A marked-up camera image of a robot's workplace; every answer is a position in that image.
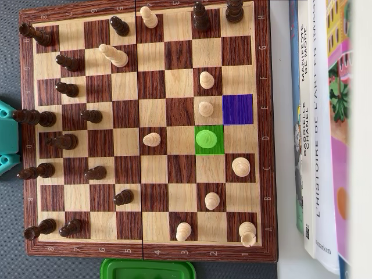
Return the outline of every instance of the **chessboard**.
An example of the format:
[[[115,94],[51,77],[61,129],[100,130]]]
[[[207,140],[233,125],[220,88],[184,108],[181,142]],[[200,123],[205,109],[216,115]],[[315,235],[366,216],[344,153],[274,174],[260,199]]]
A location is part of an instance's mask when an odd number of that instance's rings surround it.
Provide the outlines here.
[[[271,89],[268,1],[244,2],[244,18],[226,20],[226,2],[202,1],[211,28],[194,28],[192,0],[121,0],[72,3],[22,10],[19,23],[52,35],[50,46],[20,35],[22,107],[56,114],[52,127],[22,125],[24,168],[51,163],[55,174],[24,182],[25,228],[54,219],[57,230],[26,241],[29,255],[118,257],[156,260],[275,262],[277,260],[276,185]],[[158,18],[147,28],[140,8]],[[109,23],[112,16],[130,28],[125,37]],[[128,55],[124,67],[111,64],[100,44]],[[55,62],[74,57],[78,70]],[[208,71],[214,86],[204,89]],[[58,82],[75,84],[75,98],[57,92]],[[213,114],[198,112],[201,102]],[[98,124],[82,110],[99,110]],[[195,141],[201,130],[217,135],[211,149]],[[143,143],[158,133],[156,147]],[[78,145],[62,150],[48,138],[74,134]],[[249,161],[245,177],[232,161]],[[104,166],[103,180],[86,180],[87,169]],[[132,190],[133,201],[117,206],[116,194]],[[220,203],[206,208],[206,194]],[[72,219],[78,234],[61,237]],[[256,242],[242,245],[239,226],[251,222]],[[177,226],[191,234],[176,240]]]

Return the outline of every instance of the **purple square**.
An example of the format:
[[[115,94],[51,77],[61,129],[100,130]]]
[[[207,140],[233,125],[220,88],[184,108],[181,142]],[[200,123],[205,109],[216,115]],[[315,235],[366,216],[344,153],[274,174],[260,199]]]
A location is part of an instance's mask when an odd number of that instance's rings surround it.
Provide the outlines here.
[[[224,125],[253,124],[253,95],[222,96]]]

